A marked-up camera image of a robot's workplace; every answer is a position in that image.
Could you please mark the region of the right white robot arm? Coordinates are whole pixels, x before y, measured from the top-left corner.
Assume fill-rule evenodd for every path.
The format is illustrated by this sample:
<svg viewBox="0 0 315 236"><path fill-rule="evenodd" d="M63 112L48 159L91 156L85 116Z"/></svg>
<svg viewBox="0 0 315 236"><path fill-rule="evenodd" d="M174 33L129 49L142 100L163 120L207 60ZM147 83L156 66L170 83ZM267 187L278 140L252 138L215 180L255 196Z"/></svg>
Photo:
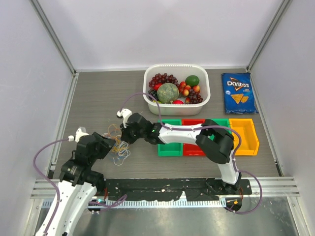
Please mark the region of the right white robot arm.
<svg viewBox="0 0 315 236"><path fill-rule="evenodd" d="M190 144L199 147L205 156L219 167L222 188L227 194L234 194L240 189L241 173L236 167L233 129L220 126L211 119L197 125L171 125L164 122L151 123L139 113L129 109L117 112L123 120L120 125L121 140L133 144L144 139L152 145L170 143Z"/></svg>

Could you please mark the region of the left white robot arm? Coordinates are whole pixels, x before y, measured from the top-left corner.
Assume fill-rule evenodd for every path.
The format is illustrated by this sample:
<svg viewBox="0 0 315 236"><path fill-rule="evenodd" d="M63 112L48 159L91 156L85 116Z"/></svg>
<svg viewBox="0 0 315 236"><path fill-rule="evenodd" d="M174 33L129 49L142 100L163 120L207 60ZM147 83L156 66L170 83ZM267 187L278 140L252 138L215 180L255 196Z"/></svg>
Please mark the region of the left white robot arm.
<svg viewBox="0 0 315 236"><path fill-rule="evenodd" d="M75 142L76 149L61 168L59 182L54 183L42 172L39 174L55 189L56 194L37 236L71 236L84 209L93 196L105 189L104 175L92 170L97 160L104 159L116 141L78 128L75 135L53 141Z"/></svg>

